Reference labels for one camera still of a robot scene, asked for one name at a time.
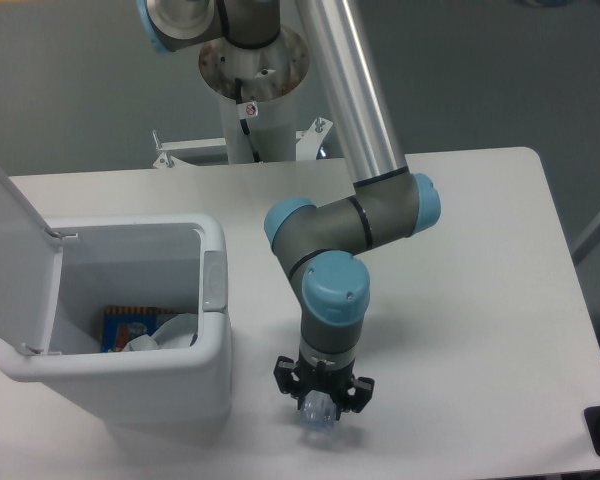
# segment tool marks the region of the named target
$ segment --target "metal bolt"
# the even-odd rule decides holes
[[[164,156],[167,159],[167,167],[168,168],[173,168],[176,166],[176,164],[173,161],[173,158],[171,158],[171,154],[169,152],[164,152]]]
[[[152,132],[152,134],[153,134],[153,143],[155,143],[155,144],[156,144],[156,151],[158,151],[158,152],[159,152],[160,150],[162,150],[162,142],[161,142],[161,141],[160,141],[160,139],[158,138],[158,131],[157,131],[157,130],[154,130],[154,131]]]
[[[322,127],[324,127],[327,122],[324,121],[324,118],[318,117],[316,118],[316,132],[322,133]]]

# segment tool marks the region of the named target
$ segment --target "white trash bin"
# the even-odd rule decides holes
[[[187,348],[100,353],[109,305],[198,314]],[[222,228],[208,215],[47,224],[0,169],[0,370],[111,423],[196,420],[231,406]]]

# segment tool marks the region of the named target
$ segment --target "black cable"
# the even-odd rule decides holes
[[[243,82],[239,78],[235,80],[235,97],[236,97],[236,105],[240,105],[242,103],[242,85]],[[249,129],[249,124],[247,123],[246,118],[240,119],[240,126],[242,127],[242,133],[244,133],[245,137],[247,137],[247,141],[249,142],[249,147],[251,148],[251,155],[253,155],[253,161],[255,163],[262,162],[260,158],[260,154],[256,149],[253,141],[251,140],[251,130]]]

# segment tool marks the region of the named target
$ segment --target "sticker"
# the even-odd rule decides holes
[[[240,103],[238,107],[238,118],[246,120],[258,116],[258,104],[256,102]]]

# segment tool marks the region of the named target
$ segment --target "open bin lid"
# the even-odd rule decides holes
[[[49,347],[62,267],[60,241],[0,168],[0,338],[20,353]]]

